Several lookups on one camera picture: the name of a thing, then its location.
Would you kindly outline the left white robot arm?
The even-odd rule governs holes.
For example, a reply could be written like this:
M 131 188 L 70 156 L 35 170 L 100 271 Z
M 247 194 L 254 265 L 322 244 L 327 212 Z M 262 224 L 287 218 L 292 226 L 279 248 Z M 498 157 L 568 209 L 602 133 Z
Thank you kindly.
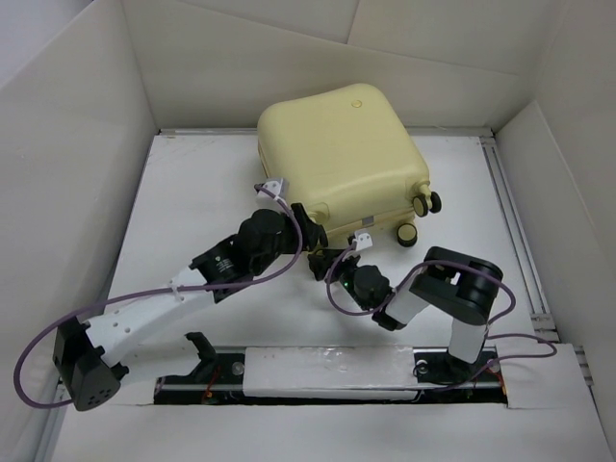
M 179 359 L 169 348 L 149 349 L 145 341 L 165 327 L 237 292 L 272 280 L 267 269 L 281 256 L 327 245 L 322 225 L 299 203 L 281 211 L 259 209 L 239 230 L 194 257 L 164 287 L 121 295 L 115 310 L 87 320 L 73 315 L 56 330 L 53 362 L 80 412 L 111 399 L 122 385 L 161 375 L 187 375 L 204 381 L 214 372 L 217 354 L 205 335 L 184 334 Z

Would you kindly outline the yellow hard-shell suitcase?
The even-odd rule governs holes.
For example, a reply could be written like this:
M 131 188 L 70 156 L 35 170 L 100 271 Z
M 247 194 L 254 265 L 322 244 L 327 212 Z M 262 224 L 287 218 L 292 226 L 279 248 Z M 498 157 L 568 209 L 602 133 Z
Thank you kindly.
M 417 243 L 416 218 L 442 209 L 428 165 L 384 93 L 369 84 L 275 103 L 257 123 L 269 178 L 288 183 L 328 237 L 371 226 Z

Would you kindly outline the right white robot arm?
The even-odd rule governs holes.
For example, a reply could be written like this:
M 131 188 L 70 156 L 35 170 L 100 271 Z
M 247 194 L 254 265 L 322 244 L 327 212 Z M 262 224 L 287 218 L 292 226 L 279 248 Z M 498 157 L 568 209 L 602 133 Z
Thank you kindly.
M 396 286 L 377 266 L 361 266 L 353 246 L 319 250 L 308 262 L 315 279 L 325 283 L 331 306 L 347 316 L 370 316 L 391 332 L 406 327 L 427 307 L 450 316 L 444 358 L 433 369 L 420 363 L 413 370 L 418 379 L 445 390 L 483 374 L 479 356 L 489 327 L 516 306 L 498 266 L 439 246 L 431 247 Z

